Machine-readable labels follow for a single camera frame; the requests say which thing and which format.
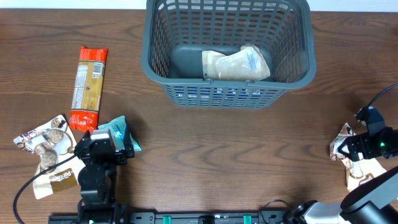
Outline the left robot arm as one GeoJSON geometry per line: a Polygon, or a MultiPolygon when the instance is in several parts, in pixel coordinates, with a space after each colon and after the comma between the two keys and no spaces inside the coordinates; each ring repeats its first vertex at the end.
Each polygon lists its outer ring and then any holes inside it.
{"type": "Polygon", "coordinates": [[[74,154],[83,161],[78,174],[81,201],[77,223],[129,223],[126,206],[116,203],[117,166],[135,156],[129,126],[123,130],[123,149],[117,150],[109,129],[87,131],[75,146],[74,154]]]}

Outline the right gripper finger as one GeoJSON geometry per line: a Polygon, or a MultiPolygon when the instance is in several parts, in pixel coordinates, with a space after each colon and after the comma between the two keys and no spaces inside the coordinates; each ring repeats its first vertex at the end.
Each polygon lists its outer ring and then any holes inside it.
{"type": "Polygon", "coordinates": [[[353,162],[358,160],[358,154],[356,152],[351,152],[348,146],[338,146],[337,151],[353,162]]]}
{"type": "Polygon", "coordinates": [[[337,151],[349,151],[351,142],[354,140],[354,136],[348,136],[344,139],[338,140],[337,151]]]}

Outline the orange spaghetti packet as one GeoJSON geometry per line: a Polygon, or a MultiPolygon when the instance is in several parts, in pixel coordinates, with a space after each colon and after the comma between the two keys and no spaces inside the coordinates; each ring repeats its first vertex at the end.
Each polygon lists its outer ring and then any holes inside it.
{"type": "Polygon", "coordinates": [[[70,127],[83,132],[98,128],[108,49],[80,48],[70,112],[70,127]]]}

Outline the beige kraft pouch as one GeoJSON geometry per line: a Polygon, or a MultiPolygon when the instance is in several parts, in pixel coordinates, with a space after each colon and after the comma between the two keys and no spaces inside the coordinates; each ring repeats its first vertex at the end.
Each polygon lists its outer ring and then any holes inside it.
{"type": "Polygon", "coordinates": [[[256,81],[271,75],[263,54],[252,44],[242,45],[239,52],[229,56],[206,50],[201,57],[204,79],[256,81]]]}

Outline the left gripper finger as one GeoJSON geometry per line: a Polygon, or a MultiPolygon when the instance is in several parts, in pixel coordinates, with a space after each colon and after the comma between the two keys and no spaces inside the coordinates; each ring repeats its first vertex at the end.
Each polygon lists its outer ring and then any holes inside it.
{"type": "Polygon", "coordinates": [[[130,135],[131,135],[130,127],[129,127],[129,124],[126,123],[125,131],[124,131],[124,137],[123,137],[124,149],[126,151],[129,151],[129,152],[134,152],[134,145],[133,145],[133,143],[131,141],[130,135]]]}
{"type": "Polygon", "coordinates": [[[77,157],[81,157],[85,149],[88,147],[90,141],[91,141],[91,134],[89,131],[86,131],[82,139],[76,144],[74,149],[74,155],[76,155],[77,157]]]}

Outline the teal snack packet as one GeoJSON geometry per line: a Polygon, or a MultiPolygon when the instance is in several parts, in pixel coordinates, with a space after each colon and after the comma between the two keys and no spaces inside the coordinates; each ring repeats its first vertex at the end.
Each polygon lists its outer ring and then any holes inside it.
{"type": "Polygon", "coordinates": [[[123,140],[127,136],[126,130],[129,131],[129,128],[127,128],[127,121],[124,115],[113,119],[109,123],[99,125],[98,129],[109,129],[111,131],[116,151],[125,149],[123,140]]]}

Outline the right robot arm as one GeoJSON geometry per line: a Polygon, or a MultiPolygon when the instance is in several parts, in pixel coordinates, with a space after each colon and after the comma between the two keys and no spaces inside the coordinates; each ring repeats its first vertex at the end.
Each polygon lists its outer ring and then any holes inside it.
{"type": "MultiPolygon", "coordinates": [[[[378,133],[350,136],[338,146],[345,158],[361,162],[397,155],[397,131],[390,127],[378,133]]],[[[287,217],[289,223],[397,223],[397,168],[393,168],[351,191],[338,203],[303,203],[287,217]]]]}

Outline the small white brown food bag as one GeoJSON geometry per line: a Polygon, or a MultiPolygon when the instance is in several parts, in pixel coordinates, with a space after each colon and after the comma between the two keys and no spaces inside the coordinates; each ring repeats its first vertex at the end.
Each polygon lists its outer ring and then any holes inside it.
{"type": "Polygon", "coordinates": [[[348,159],[342,155],[342,153],[338,152],[338,146],[340,146],[347,137],[354,135],[355,132],[351,129],[351,126],[345,123],[340,133],[330,143],[330,159],[332,161],[341,161],[345,166],[346,186],[350,192],[360,185],[387,172],[376,159],[362,159],[358,162],[353,162],[351,159],[348,159]]]}

